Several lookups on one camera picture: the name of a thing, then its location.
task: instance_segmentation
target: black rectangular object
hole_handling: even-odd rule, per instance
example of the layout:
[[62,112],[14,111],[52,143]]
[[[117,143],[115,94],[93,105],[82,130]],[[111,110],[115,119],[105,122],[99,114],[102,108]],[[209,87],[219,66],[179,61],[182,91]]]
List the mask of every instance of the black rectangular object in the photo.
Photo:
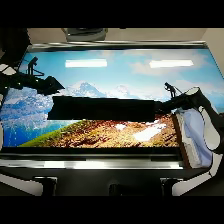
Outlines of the black rectangular object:
[[53,102],[48,120],[155,120],[153,100],[53,96]]

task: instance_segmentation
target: blue sky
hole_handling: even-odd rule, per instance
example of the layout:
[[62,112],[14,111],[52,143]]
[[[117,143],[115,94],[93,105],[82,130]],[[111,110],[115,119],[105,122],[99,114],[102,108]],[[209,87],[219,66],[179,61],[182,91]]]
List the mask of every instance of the blue sky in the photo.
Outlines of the blue sky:
[[[132,91],[167,95],[165,82],[185,91],[200,86],[208,94],[224,94],[224,79],[207,49],[158,50],[93,50],[68,52],[38,52],[25,59],[38,57],[36,69],[46,76],[54,76],[64,87],[80,80],[95,84],[103,90],[118,85],[129,86]],[[107,67],[66,68],[66,60],[106,59]],[[151,60],[192,60],[190,67],[150,68]]]

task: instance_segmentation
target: green grass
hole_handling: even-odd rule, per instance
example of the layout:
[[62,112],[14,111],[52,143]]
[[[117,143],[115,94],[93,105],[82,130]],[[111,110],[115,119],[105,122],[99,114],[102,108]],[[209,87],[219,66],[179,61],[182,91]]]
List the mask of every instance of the green grass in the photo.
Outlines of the green grass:
[[91,123],[91,121],[86,121],[86,120],[79,121],[77,123],[70,124],[66,127],[60,128],[56,131],[52,131],[52,132],[43,134],[29,142],[19,145],[18,147],[44,146],[47,140],[56,141],[56,140],[60,139],[64,133],[81,131],[84,127],[89,126],[90,123]]

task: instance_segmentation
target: screen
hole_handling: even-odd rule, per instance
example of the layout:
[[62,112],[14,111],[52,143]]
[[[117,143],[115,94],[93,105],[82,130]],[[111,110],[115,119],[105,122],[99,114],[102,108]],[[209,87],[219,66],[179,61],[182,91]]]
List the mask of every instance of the screen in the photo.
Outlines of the screen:
[[37,71],[65,89],[44,96],[35,89],[11,88],[0,112],[4,147],[178,146],[171,114],[154,122],[47,120],[52,96],[167,101],[164,83],[186,91],[199,86],[224,112],[224,81],[207,49],[86,50],[27,53],[20,71],[37,57]]

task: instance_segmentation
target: hillside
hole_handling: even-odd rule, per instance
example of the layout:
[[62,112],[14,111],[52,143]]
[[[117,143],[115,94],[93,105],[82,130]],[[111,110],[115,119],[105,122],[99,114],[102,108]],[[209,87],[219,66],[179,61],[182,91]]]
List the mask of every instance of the hillside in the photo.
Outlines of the hillside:
[[82,120],[20,147],[166,147],[178,146],[176,138],[171,115],[156,115],[154,123]]

